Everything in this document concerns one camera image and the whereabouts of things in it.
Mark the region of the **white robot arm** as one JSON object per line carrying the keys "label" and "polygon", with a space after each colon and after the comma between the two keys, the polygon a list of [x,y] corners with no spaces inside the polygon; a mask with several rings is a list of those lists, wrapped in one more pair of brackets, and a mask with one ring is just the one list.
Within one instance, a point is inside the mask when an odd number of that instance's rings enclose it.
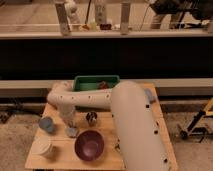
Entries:
{"label": "white robot arm", "polygon": [[108,109],[113,114],[126,171],[169,171],[170,163],[145,90],[133,81],[111,89],[73,92],[63,83],[47,101],[57,107]]}

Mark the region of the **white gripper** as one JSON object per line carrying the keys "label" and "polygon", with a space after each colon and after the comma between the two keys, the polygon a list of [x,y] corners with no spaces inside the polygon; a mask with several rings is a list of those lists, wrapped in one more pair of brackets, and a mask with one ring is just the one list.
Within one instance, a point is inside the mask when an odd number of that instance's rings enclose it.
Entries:
{"label": "white gripper", "polygon": [[75,113],[76,109],[74,106],[65,106],[59,108],[60,117],[64,121],[64,123],[68,127],[74,127],[75,126]]}

